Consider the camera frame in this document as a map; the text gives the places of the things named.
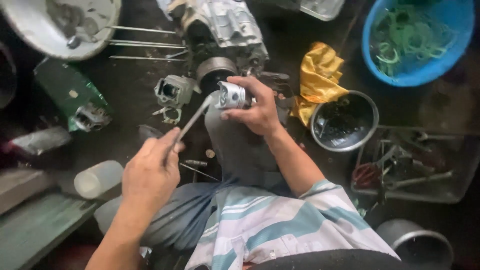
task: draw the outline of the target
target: hand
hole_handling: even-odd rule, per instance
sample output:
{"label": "hand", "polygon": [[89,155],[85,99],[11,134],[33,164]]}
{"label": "hand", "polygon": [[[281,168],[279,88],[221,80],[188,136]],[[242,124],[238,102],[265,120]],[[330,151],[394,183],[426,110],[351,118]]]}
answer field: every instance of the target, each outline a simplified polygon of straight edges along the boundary
{"label": "hand", "polygon": [[[177,144],[167,153],[179,132],[176,127],[160,139],[149,138],[127,163],[122,178],[126,204],[145,209],[152,216],[165,205],[180,182],[178,153],[183,150],[183,144]],[[164,167],[165,155],[168,161]]]}
{"label": "hand", "polygon": [[255,77],[228,77],[227,81],[240,85],[257,100],[248,110],[231,109],[223,112],[222,120],[233,119],[247,125],[254,133],[269,136],[282,128],[276,112],[273,90],[262,84]]}

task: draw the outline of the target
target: person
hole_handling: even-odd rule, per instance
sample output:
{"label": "person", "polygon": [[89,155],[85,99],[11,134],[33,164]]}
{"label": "person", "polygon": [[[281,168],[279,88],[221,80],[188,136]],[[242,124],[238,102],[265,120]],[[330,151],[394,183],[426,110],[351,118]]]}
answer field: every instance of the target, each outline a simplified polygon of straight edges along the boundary
{"label": "person", "polygon": [[[122,196],[95,212],[105,237],[87,269],[136,269],[140,245],[195,248],[189,270],[246,269],[329,250],[375,251],[399,262],[280,124],[273,91],[254,77],[228,81],[256,103],[247,110],[210,106],[205,115],[222,182],[176,188],[182,146],[168,152],[166,166],[161,160],[180,130],[148,139],[125,167]],[[212,96],[216,104],[218,91]]]}

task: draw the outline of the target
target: plastic bottle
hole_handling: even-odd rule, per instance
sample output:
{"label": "plastic bottle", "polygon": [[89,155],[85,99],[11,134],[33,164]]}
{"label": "plastic bottle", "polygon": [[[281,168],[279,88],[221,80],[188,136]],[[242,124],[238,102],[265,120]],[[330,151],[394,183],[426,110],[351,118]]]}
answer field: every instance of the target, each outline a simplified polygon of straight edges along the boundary
{"label": "plastic bottle", "polygon": [[77,174],[73,184],[80,196],[86,199],[100,197],[121,182],[123,167],[114,160],[107,160]]}

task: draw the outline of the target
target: striped shirt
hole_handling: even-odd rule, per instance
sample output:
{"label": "striped shirt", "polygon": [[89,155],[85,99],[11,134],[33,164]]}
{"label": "striped shirt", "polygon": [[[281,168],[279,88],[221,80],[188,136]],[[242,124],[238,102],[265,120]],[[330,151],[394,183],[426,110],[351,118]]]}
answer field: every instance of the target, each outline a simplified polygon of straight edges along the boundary
{"label": "striped shirt", "polygon": [[253,187],[216,193],[210,216],[185,269],[241,270],[289,255],[332,249],[396,253],[358,214],[343,188],[317,182],[298,199]]}

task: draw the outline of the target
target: yellow cloth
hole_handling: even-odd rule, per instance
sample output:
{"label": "yellow cloth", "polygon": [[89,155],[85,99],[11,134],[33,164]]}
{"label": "yellow cloth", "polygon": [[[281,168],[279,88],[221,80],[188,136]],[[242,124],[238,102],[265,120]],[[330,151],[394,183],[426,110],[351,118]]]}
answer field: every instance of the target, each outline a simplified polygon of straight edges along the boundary
{"label": "yellow cloth", "polygon": [[308,127],[310,117],[318,103],[336,101],[348,94],[338,86],[343,75],[338,71],[343,59],[336,56],[335,50],[322,42],[312,44],[312,49],[305,54],[300,69],[300,96],[295,97],[295,106],[291,116],[296,116]]}

